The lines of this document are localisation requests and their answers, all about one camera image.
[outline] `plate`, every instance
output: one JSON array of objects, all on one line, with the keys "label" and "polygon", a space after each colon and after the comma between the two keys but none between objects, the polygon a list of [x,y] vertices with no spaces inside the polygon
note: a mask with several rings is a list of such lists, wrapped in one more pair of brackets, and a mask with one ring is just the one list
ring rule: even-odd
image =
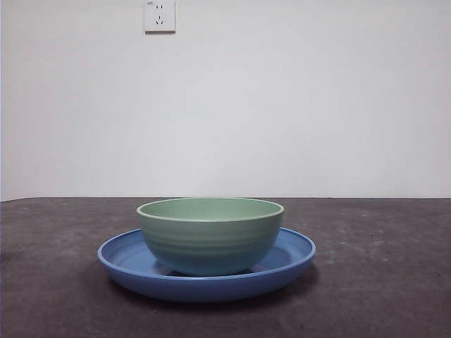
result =
[{"label": "plate", "polygon": [[191,277],[160,264],[138,229],[106,241],[97,255],[111,279],[130,291],[167,301],[204,303],[280,289],[307,269],[315,250],[310,238],[282,227],[273,248],[250,269],[236,275]]}]

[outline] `electrical outlet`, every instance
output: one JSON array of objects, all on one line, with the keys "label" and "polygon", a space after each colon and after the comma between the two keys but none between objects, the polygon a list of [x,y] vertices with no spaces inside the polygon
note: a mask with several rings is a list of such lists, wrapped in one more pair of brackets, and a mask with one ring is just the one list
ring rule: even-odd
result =
[{"label": "electrical outlet", "polygon": [[146,0],[144,30],[146,33],[175,32],[175,0]]}]

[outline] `white wall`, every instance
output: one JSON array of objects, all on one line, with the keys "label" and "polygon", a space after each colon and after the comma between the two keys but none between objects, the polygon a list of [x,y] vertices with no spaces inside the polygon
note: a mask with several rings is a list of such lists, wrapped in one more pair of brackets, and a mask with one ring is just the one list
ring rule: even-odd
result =
[{"label": "white wall", "polygon": [[4,0],[2,199],[451,197],[451,1]]}]

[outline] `dark gray table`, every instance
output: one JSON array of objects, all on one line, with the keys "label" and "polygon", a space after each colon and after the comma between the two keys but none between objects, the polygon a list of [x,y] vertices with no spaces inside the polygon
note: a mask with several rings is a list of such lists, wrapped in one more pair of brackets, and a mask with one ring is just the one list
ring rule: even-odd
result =
[{"label": "dark gray table", "polygon": [[318,247],[290,286],[192,305],[139,296],[97,261],[153,199],[1,204],[2,337],[451,337],[451,200],[270,199]]}]

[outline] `bowl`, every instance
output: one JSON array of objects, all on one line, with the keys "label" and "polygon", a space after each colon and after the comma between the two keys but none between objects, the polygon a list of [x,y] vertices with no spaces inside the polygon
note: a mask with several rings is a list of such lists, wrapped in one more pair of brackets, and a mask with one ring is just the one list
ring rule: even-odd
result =
[{"label": "bowl", "polygon": [[280,204],[241,198],[166,199],[137,208],[156,259],[194,276],[231,275],[258,263],[276,240],[283,212]]}]

